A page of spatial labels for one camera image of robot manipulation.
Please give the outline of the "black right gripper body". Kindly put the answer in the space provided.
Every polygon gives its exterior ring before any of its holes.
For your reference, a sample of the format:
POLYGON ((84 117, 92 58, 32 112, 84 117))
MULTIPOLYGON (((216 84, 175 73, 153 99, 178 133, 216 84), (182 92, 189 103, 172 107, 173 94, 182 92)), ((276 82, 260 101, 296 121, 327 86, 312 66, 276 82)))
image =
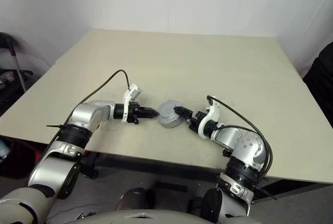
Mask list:
POLYGON ((204 112, 198 111, 196 115, 192 117, 192 124, 189 125, 189 129, 191 129, 194 132, 197 132, 199 125, 204 117, 206 117, 206 114, 204 112))

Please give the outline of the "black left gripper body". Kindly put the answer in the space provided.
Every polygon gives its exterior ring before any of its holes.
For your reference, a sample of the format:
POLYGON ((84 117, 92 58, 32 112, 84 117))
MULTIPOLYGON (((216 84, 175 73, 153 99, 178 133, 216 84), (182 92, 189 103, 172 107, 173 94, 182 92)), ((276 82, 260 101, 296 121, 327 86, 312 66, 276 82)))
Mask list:
POLYGON ((137 117, 137 111, 139 107, 140 105, 138 102, 136 101, 129 102, 127 120, 126 120, 128 123, 134 123, 136 125, 139 124, 139 120, 137 117))

